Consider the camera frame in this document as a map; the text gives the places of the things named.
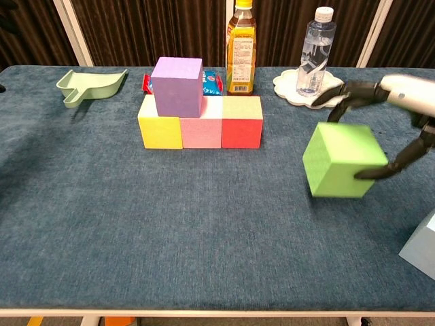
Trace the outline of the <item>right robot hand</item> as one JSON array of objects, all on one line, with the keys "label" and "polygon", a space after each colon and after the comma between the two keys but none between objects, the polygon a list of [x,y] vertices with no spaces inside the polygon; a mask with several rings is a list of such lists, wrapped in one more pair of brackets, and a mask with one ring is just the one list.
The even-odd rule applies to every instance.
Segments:
[{"label": "right robot hand", "polygon": [[413,126],[420,135],[395,158],[380,168],[361,170],[354,174],[358,180],[390,178],[422,158],[434,148],[434,81],[412,75],[389,74],[381,81],[346,81],[322,92],[312,103],[318,107],[336,96],[342,99],[330,112],[327,121],[337,123],[349,108],[389,102],[414,114]]}]

